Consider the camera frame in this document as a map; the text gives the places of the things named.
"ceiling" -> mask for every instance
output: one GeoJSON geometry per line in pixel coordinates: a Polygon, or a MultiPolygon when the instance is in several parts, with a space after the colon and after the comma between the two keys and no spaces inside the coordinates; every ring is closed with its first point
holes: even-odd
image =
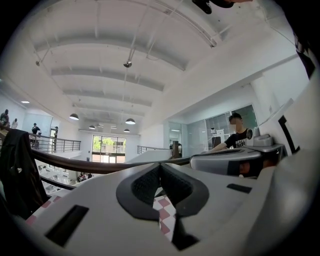
{"type": "Polygon", "coordinates": [[[83,119],[139,126],[179,77],[261,21],[256,14],[254,3],[206,15],[191,0],[58,0],[23,30],[83,119]]]}

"ceiling beam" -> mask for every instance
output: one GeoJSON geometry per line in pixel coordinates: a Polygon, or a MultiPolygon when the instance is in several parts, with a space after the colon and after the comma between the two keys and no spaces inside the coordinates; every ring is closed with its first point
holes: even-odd
{"type": "MultiPolygon", "coordinates": [[[[94,47],[95,45],[101,45],[102,47],[114,46],[124,48],[129,52],[131,48],[131,40],[129,38],[113,38],[112,35],[103,35],[99,33],[99,37],[95,36],[83,36],[83,35],[72,35],[69,37],[59,38],[59,42],[51,40],[48,42],[51,49],[58,47],[66,47],[72,45],[88,45],[89,47],[94,47]]],[[[48,50],[48,44],[46,41],[42,41],[34,45],[34,48],[37,52],[48,50]]],[[[145,47],[147,42],[136,41],[134,44],[136,54],[145,55],[149,49],[145,47]]],[[[156,47],[152,48],[151,54],[149,54],[150,59],[159,59],[163,64],[169,65],[171,68],[174,67],[179,71],[185,71],[188,65],[188,60],[185,58],[172,57],[172,54],[165,52],[163,50],[157,49],[156,47]]]]}
{"type": "MultiPolygon", "coordinates": [[[[70,70],[69,68],[54,68],[51,70],[51,76],[93,76],[110,78],[120,81],[124,81],[125,79],[124,72],[115,70],[103,70],[103,72],[100,72],[98,68],[73,68],[72,70],[70,70]]],[[[138,85],[138,77],[136,78],[134,74],[128,73],[126,76],[126,81],[138,85]]],[[[165,88],[164,84],[143,77],[140,77],[139,85],[154,89],[159,92],[163,92],[165,88]]]]}
{"type": "Polygon", "coordinates": [[[82,96],[82,97],[92,97],[92,98],[101,98],[101,99],[108,99],[108,100],[114,100],[118,102],[126,102],[131,103],[134,105],[141,105],[144,107],[151,107],[152,102],[143,100],[143,99],[133,99],[131,100],[130,97],[124,96],[114,93],[106,92],[105,94],[102,91],[88,91],[88,90],[63,90],[63,94],[68,96],[82,96]]]}
{"type": "Polygon", "coordinates": [[[99,111],[99,112],[108,112],[108,113],[115,113],[115,114],[124,114],[124,115],[130,115],[130,116],[136,116],[143,118],[145,116],[142,112],[135,112],[135,111],[128,111],[128,110],[122,110],[121,109],[115,109],[110,107],[100,107],[100,106],[92,106],[92,105],[86,105],[86,104],[76,104],[76,107],[79,109],[85,109],[85,110],[92,110],[92,111],[99,111]]]}

